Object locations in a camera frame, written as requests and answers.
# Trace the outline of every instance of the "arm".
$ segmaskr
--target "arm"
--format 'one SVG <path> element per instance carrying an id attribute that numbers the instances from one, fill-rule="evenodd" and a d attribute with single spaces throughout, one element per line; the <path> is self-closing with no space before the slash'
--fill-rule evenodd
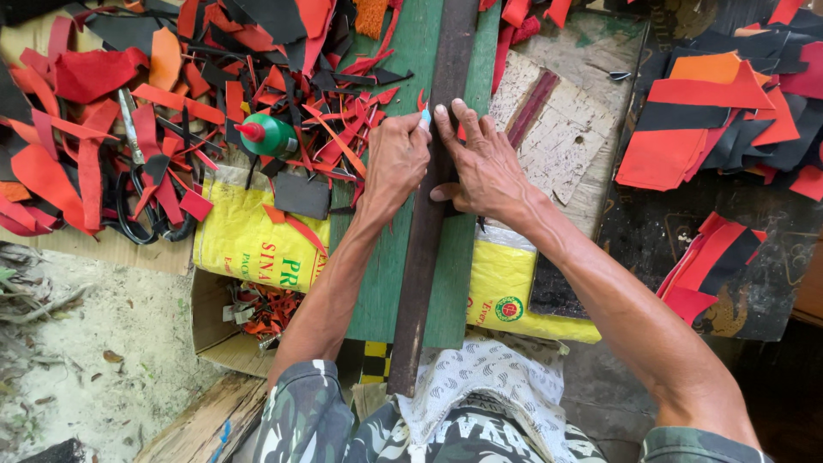
<path id="1" fill-rule="evenodd" d="M 458 100 L 452 109 L 466 131 L 465 147 L 443 106 L 434 116 L 461 183 L 441 185 L 431 198 L 500 220 L 563 272 L 603 339 L 658 403 L 658 426 L 703 429 L 759 449 L 740 388 L 694 330 L 528 183 L 491 117 L 478 122 Z"/>
<path id="2" fill-rule="evenodd" d="M 377 238 L 425 174 L 428 128 L 416 113 L 386 119 L 372 132 L 354 220 L 289 323 L 268 373 L 269 390 L 295 363 L 337 357 Z"/>

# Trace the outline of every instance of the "sandy ground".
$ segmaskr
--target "sandy ground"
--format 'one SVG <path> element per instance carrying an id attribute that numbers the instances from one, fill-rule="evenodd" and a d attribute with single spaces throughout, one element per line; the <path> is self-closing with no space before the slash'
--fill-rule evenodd
<path id="1" fill-rule="evenodd" d="M 12 443 L 0 451 L 0 463 L 19 461 L 70 437 L 86 445 L 90 460 L 96 453 L 100 463 L 131 461 L 225 372 L 193 353 L 191 275 L 51 251 L 43 258 L 38 270 L 53 281 L 52 299 L 84 283 L 95 286 L 61 319 L 41 319 L 20 329 L 0 322 L 0 330 L 16 336 L 23 348 L 28 334 L 32 350 L 65 360 L 49 367 L 16 362 L 28 372 L 9 381 L 13 392 L 0 392 L 0 439 Z M 123 361 L 107 362 L 106 350 Z M 49 397 L 53 400 L 35 404 Z"/>

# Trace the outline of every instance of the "hand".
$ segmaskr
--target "hand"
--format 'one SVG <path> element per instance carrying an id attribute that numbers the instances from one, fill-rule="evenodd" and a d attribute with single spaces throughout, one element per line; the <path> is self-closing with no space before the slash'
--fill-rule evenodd
<path id="1" fill-rule="evenodd" d="M 358 210 L 388 222 L 420 186 L 429 164 L 429 123 L 421 113 L 391 117 L 369 136 L 369 168 Z"/>
<path id="2" fill-rule="evenodd" d="M 477 112 L 463 100 L 452 101 L 452 111 L 463 124 L 466 146 L 458 141 L 445 106 L 435 107 L 435 122 L 443 144 L 451 153 L 460 183 L 446 183 L 431 190 L 434 201 L 451 199 L 454 208 L 466 213 L 499 220 L 510 227 L 523 218 L 532 186 L 520 168 L 517 153 L 503 132 L 495 130 L 495 120 Z"/>

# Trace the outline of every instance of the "fingernail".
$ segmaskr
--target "fingernail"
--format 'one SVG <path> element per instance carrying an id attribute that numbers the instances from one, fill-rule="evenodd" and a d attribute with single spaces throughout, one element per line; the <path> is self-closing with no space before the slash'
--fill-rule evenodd
<path id="1" fill-rule="evenodd" d="M 429 198 L 431 198 L 432 201 L 443 201 L 446 199 L 446 195 L 439 189 L 433 189 L 431 193 L 429 193 Z"/>

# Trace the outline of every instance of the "black and yellow checkered board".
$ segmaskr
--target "black and yellow checkered board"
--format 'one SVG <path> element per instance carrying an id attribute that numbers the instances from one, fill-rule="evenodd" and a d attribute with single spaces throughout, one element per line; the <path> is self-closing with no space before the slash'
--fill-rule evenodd
<path id="1" fill-rule="evenodd" d="M 360 383 L 388 381 L 388 368 L 392 362 L 392 345 L 386 343 L 365 342 L 365 357 Z"/>

